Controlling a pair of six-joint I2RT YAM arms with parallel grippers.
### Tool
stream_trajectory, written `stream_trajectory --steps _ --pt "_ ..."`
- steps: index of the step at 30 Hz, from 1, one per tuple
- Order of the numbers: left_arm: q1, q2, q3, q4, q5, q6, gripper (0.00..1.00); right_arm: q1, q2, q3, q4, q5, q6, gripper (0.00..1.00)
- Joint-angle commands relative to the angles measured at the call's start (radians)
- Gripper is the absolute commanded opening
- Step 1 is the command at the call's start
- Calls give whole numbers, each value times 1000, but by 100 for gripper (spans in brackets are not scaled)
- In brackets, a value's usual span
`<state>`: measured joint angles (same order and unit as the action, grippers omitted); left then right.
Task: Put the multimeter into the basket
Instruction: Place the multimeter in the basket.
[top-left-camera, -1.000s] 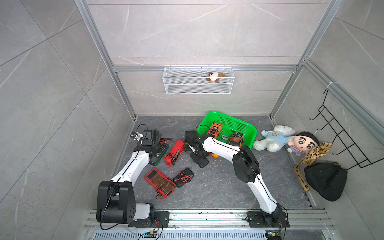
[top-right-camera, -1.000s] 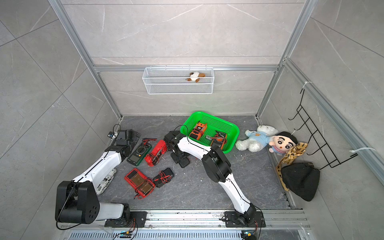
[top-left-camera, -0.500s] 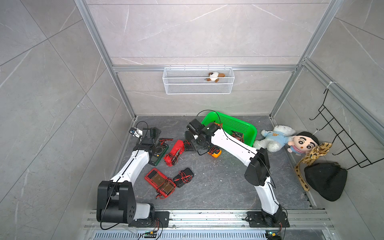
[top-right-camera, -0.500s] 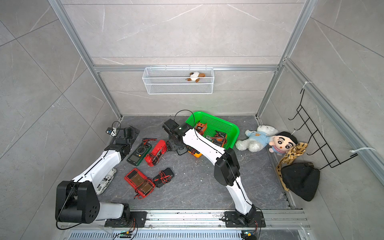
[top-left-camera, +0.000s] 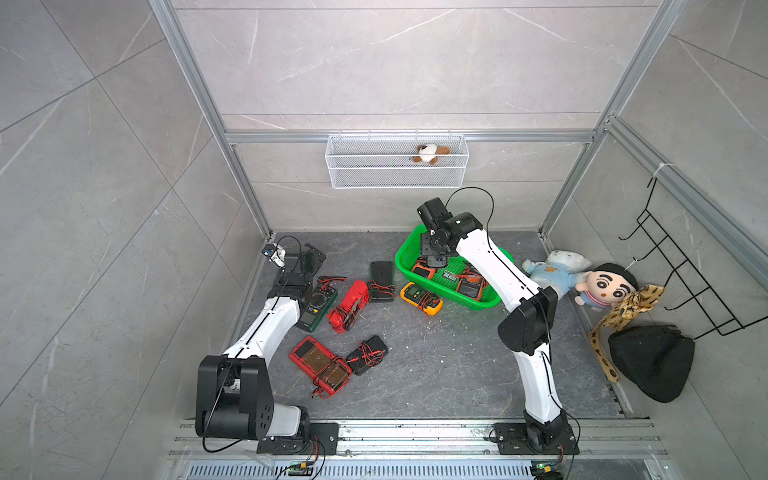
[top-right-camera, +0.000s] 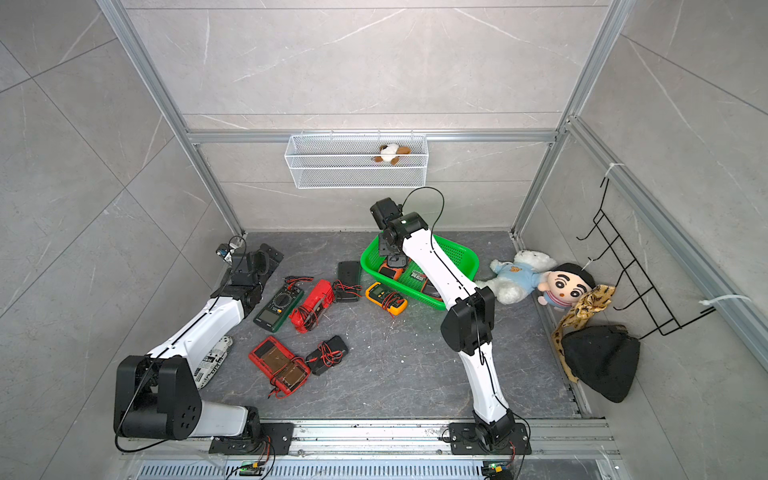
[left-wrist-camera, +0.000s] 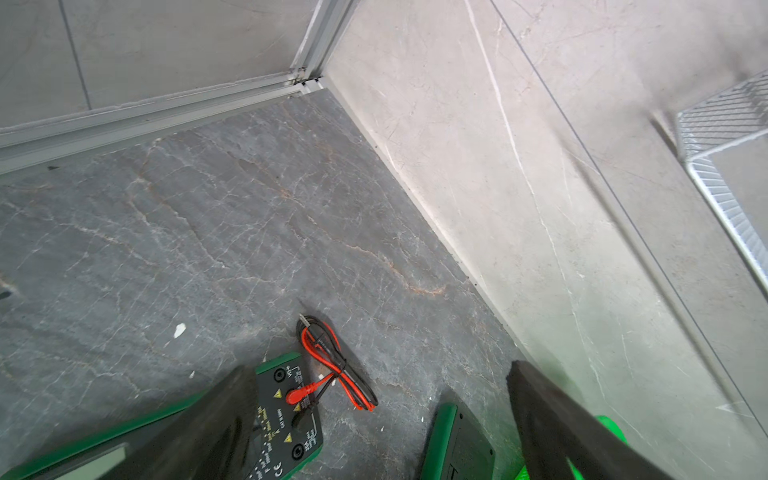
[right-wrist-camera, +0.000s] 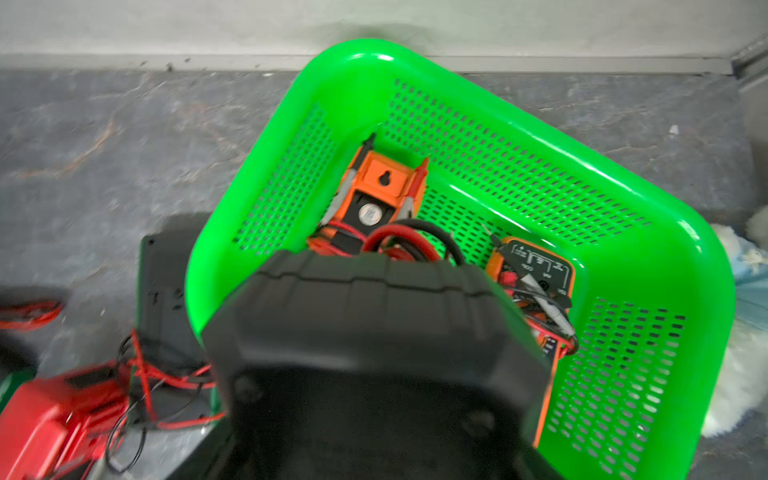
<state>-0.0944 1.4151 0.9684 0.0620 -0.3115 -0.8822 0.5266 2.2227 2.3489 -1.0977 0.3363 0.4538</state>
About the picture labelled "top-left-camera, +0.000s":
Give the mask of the orange multimeter with leads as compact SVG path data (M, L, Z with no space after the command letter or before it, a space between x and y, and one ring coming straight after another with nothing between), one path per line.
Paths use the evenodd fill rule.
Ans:
M425 257L419 257L416 259L411 271L418 276L432 280L437 273L437 268L430 266Z

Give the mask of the dark green multimeter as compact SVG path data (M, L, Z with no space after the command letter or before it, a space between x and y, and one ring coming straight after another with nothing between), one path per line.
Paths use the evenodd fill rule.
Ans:
M338 291L333 287L315 287L295 327L313 333L327 316L337 296Z

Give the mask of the orange grey Victor multimeter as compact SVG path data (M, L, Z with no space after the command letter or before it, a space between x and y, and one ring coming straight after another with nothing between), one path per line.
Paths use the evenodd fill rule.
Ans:
M467 266L458 275L456 291L472 300L479 301L487 285L485 278L471 266Z

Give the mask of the red multimeter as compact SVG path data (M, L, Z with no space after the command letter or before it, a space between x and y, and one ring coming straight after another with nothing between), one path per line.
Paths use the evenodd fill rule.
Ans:
M341 303L328 313L327 318L332 329L337 333L349 331L355 325L358 313L368 305L369 300L367 283L356 280Z

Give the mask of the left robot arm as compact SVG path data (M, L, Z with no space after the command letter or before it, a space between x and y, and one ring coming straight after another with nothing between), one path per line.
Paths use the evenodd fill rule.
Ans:
M311 446L304 407L274 400L268 366L306 310L326 255L310 244L287 253L277 243L263 253L280 267L265 304L245 333L198 368L195 430L202 440L265 441L302 451Z

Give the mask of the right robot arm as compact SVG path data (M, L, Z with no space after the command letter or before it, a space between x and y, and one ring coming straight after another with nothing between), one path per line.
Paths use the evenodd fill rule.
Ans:
M439 198L426 201L417 212L426 228L422 254L442 264L450 256L462 257L488 282L508 311L497 332L513 352L522 379L527 448L539 454L578 454L579 437L558 398L552 372L550 333L558 294L551 287L539 286L515 266L472 214L454 215Z

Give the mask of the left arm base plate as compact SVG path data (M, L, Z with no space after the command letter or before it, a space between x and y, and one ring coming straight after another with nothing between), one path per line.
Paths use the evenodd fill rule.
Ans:
M259 454L300 455L318 454L335 455L340 425L335 422L311 422L302 424L294 436L268 436L258 442Z

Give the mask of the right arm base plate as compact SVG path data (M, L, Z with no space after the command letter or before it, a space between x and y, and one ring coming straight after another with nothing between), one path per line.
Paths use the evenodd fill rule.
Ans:
M580 447L568 422L553 421L495 423L488 440L496 444L501 455L578 455Z

